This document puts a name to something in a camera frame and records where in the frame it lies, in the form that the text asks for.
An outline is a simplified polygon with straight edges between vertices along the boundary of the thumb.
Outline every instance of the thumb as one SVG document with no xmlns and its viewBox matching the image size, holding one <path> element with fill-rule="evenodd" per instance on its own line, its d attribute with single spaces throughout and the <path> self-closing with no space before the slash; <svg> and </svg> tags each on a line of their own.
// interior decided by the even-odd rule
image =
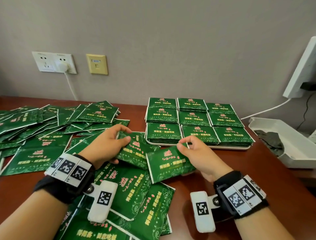
<svg viewBox="0 0 316 240">
<path fill-rule="evenodd" d="M 184 156 L 186 156 L 188 158 L 190 158 L 191 153 L 193 151 L 193 150 L 190 150 L 190 149 L 186 148 L 181 143 L 177 144 L 177 149 L 179 150 L 179 152 L 181 152 Z"/>
<path fill-rule="evenodd" d="M 131 141 L 131 137 L 127 136 L 127 137 L 118 139 L 117 141 L 119 142 L 121 147 L 125 147 Z"/>
</svg>

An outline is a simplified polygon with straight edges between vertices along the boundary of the gray wall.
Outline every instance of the gray wall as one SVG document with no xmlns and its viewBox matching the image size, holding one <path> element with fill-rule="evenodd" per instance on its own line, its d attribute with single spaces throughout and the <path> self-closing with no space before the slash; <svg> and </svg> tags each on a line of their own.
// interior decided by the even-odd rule
<svg viewBox="0 0 316 240">
<path fill-rule="evenodd" d="M 65 76 L 39 72 L 31 51 L 71 53 L 81 100 L 203 98 L 244 117 L 286 100 L 315 11 L 315 0 L 0 0 L 0 93 L 72 99 Z M 109 76 L 91 75 L 86 53 L 105 54 Z M 260 116 L 295 127 L 306 97 Z M 306 131 L 316 95 L 310 103 Z"/>
</svg>

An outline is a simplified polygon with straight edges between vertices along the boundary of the forearm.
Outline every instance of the forearm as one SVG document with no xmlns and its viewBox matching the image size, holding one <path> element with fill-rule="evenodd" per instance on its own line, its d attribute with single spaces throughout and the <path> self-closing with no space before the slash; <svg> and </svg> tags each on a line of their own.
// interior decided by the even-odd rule
<svg viewBox="0 0 316 240">
<path fill-rule="evenodd" d="M 243 240 L 294 240 L 268 207 L 235 223 Z"/>
<path fill-rule="evenodd" d="M 34 192 L 0 225 L 0 240 L 53 239 L 67 209 L 45 190 Z"/>
</svg>

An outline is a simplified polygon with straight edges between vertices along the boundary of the white power cord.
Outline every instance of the white power cord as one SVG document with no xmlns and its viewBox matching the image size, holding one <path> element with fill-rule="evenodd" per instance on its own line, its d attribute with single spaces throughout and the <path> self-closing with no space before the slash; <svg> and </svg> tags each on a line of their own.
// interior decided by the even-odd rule
<svg viewBox="0 0 316 240">
<path fill-rule="evenodd" d="M 262 112 L 258 112 L 258 113 L 252 114 L 252 115 L 247 116 L 247 117 L 243 117 L 243 118 L 241 118 L 241 120 L 246 119 L 246 118 L 249 118 L 249 117 L 252 117 L 252 116 L 255 116 L 255 115 L 258 115 L 258 114 L 260 114 L 260 113 L 264 113 L 264 112 L 273 110 L 273 109 L 278 108 L 278 107 L 281 107 L 282 105 L 286 104 L 286 103 L 289 102 L 290 100 L 291 100 L 291 98 L 289 98 L 289 99 L 286 100 L 284 103 L 282 103 L 282 104 L 280 104 L 280 105 L 278 105 L 278 106 L 276 106 L 276 107 L 270 108 L 270 109 L 268 109 L 268 110 L 264 110 L 264 111 L 262 111 Z"/>
<path fill-rule="evenodd" d="M 67 63 L 60 63 L 60 64 L 58 65 L 58 67 L 59 67 L 60 71 L 64 72 L 64 74 L 65 74 L 65 76 L 66 76 L 66 79 L 67 79 L 67 82 L 68 82 L 68 85 L 69 85 L 69 87 L 70 87 L 70 90 L 71 90 L 71 92 L 72 92 L 72 95 L 74 96 L 75 100 L 78 101 L 78 97 L 77 97 L 77 95 L 75 94 L 75 91 L 74 91 L 74 89 L 73 89 L 72 83 L 71 83 L 71 81 L 70 81 L 70 79 L 69 79 L 69 77 L 68 77 L 68 69 L 69 69 L 68 64 L 67 64 Z"/>
</svg>

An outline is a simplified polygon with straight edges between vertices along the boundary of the brown tabletop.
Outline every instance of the brown tabletop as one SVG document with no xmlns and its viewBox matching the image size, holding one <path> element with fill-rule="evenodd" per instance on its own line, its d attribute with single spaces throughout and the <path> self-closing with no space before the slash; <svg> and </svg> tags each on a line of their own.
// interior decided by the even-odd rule
<svg viewBox="0 0 316 240">
<path fill-rule="evenodd" d="M 0 97 L 0 110 L 30 105 L 47 104 L 76 106 L 76 101 L 40 98 Z M 121 111 L 120 119 L 130 119 L 132 131 L 145 131 L 146 106 L 113 104 Z M 257 136 L 246 128 L 256 143 L 247 151 L 214 150 L 230 167 L 248 174 L 266 193 L 270 208 L 295 239 L 316 239 L 316 198 L 304 185 L 265 147 Z M 0 177 L 0 223 L 22 204 L 32 193 L 43 172 Z M 164 181 L 176 189 L 169 218 L 173 233 L 161 239 L 241 239 L 233 220 L 216 224 L 214 233 L 199 233 L 195 227 L 190 192 L 206 191 L 214 194 L 211 183 L 199 173 L 178 176 Z"/>
</svg>

